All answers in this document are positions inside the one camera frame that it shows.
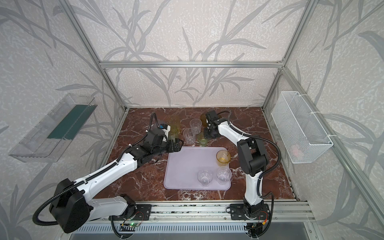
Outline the clear plastic wall bin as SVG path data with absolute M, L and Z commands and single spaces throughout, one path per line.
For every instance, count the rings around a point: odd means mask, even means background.
M 48 139 L 48 135 L 75 105 L 97 105 L 94 97 L 67 94 L 10 152 L 23 163 L 55 163 L 73 140 Z

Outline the yellow transparent plastic cup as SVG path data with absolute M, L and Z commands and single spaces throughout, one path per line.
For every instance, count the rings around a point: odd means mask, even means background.
M 216 154 L 217 164 L 220 167 L 227 166 L 231 161 L 231 155 L 227 150 L 220 150 Z

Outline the green pad in bin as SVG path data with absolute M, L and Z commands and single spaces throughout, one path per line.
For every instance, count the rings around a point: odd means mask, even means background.
M 75 105 L 48 135 L 48 139 L 73 140 L 96 108 L 97 105 Z

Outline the tall green plastic cup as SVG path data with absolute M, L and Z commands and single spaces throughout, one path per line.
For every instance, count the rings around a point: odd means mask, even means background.
M 169 132 L 168 134 L 168 141 L 173 143 L 178 143 L 179 140 L 179 133 L 178 132 Z

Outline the small circuit board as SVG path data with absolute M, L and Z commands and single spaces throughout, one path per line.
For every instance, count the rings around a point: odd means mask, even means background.
M 131 223 L 122 223 L 121 228 L 123 229 L 133 229 L 137 228 L 142 224 L 142 222 L 131 222 Z

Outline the lilac plastic tray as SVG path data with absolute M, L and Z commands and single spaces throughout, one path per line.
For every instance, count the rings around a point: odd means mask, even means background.
M 226 191 L 231 187 L 231 181 L 221 185 L 217 181 L 216 154 L 223 147 L 182 147 L 177 153 L 170 153 L 168 157 L 164 187 L 168 190 L 204 190 Z M 197 178 L 201 170 L 211 171 L 213 180 L 203 187 Z

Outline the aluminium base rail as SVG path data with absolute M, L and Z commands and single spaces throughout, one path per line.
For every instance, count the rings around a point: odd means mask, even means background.
M 134 220 L 137 223 L 229 223 L 230 205 L 242 204 L 237 201 L 152 201 L 138 202 L 149 204 L 147 221 Z M 315 217 L 307 202 L 275 200 L 272 222 L 314 222 Z

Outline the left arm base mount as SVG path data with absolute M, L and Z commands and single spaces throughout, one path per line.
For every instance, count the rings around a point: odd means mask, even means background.
M 121 214 L 123 220 L 133 221 L 148 221 L 150 218 L 152 205 L 138 204 L 129 205 L 128 208 Z

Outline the tall yellow plastic cup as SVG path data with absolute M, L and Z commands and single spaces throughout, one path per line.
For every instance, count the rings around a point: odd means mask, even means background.
M 180 134 L 181 120 L 178 116 L 169 116 L 168 123 L 171 126 L 171 134 L 172 135 Z

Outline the amber dimpled cup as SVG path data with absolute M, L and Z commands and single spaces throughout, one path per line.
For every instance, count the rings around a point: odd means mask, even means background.
M 202 122 L 202 126 L 205 128 L 208 126 L 208 122 L 207 122 L 207 117 L 206 117 L 206 114 L 201 114 L 201 122 Z

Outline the clear faceted cup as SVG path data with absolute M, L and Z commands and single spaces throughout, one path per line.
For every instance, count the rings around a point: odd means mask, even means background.
M 212 174 L 211 171 L 201 170 L 201 171 L 198 172 L 197 178 L 198 178 L 199 183 L 203 187 L 205 187 L 205 186 L 208 186 L 212 182 L 213 174 Z
M 225 185 L 231 181 L 232 172 L 228 166 L 222 166 L 217 169 L 217 181 L 221 185 Z
M 187 145 L 194 146 L 196 142 L 196 134 L 192 128 L 186 128 L 183 131 L 183 136 Z
M 190 121 L 190 127 L 195 135 L 198 135 L 201 132 L 202 121 L 200 119 L 192 119 Z

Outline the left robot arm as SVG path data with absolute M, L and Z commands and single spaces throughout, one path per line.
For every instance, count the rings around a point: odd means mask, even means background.
M 150 130 L 139 141 L 128 146 L 121 155 L 101 169 L 75 181 L 58 183 L 55 195 L 47 206 L 54 217 L 48 225 L 59 225 L 72 233 L 85 223 L 109 216 L 130 217 L 135 202 L 127 195 L 95 200 L 94 197 L 122 176 L 150 162 L 155 156 L 177 153 L 184 145 L 178 138 L 169 138 L 165 130 Z

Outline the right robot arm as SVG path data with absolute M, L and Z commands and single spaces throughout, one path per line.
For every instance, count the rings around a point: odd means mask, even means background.
M 237 146 L 240 166 L 246 174 L 244 212 L 250 216 L 260 211 L 264 204 L 261 197 L 262 173 L 269 162 L 265 143 L 270 141 L 247 134 L 226 120 L 207 121 L 204 134 L 209 139 L 225 137 Z

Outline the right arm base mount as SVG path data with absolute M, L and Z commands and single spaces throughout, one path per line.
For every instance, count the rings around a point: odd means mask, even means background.
M 254 206 L 245 204 L 231 204 L 231 220 L 266 220 L 269 217 L 270 208 L 264 202 Z

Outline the small green plastic cup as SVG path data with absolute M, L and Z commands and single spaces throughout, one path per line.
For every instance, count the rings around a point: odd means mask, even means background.
M 199 133 L 198 136 L 198 143 L 201 147 L 206 147 L 208 144 L 208 139 L 204 136 L 204 133 Z

